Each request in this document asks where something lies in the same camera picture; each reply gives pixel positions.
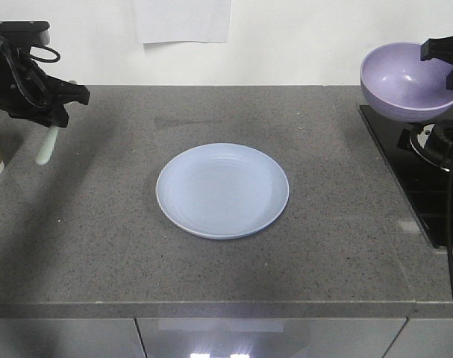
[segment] plate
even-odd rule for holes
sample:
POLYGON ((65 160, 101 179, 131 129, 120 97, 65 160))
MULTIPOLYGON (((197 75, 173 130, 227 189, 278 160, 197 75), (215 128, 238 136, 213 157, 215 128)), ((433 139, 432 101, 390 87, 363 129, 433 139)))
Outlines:
POLYGON ((214 143, 166 164, 156 193, 162 211, 183 230, 208 239, 236 239, 277 219, 289 184, 283 169, 261 151, 214 143))

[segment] gas stove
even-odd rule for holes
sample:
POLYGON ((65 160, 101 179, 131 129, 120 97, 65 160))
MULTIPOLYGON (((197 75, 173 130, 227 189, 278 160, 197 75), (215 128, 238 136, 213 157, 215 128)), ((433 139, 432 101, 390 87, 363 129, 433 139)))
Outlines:
POLYGON ((360 111, 431 244, 435 248, 445 247, 453 107, 420 124, 387 119, 370 106, 360 106, 360 111))

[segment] gray countertop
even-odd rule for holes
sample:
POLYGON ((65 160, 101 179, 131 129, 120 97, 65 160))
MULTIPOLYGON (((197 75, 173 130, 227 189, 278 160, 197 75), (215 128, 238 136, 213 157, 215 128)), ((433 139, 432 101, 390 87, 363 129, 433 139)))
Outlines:
POLYGON ((359 87, 91 86, 51 162, 45 128, 0 112, 0 317, 452 314, 433 249, 372 140, 359 87), (160 170, 197 145, 274 158, 285 211, 235 240, 161 212, 160 170))

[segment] gray cabinet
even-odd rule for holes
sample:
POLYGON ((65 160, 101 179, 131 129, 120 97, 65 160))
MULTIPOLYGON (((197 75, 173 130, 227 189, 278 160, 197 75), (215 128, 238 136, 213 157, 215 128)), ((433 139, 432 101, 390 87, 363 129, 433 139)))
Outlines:
POLYGON ((148 358, 382 358, 405 323, 397 319, 144 318, 148 358))
POLYGON ((0 358, 145 358, 133 319, 0 319, 0 358))
POLYGON ((411 319, 385 358, 453 358, 453 318, 411 319))

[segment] white wall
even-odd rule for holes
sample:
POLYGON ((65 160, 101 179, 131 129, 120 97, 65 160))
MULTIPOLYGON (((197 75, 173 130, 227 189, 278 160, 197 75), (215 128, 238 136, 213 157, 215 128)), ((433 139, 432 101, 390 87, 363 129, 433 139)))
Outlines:
POLYGON ((42 67, 82 84, 358 84, 373 48, 453 35, 453 0, 233 0, 229 43, 157 45, 133 0, 0 0, 0 21, 31 19, 62 54, 42 67))

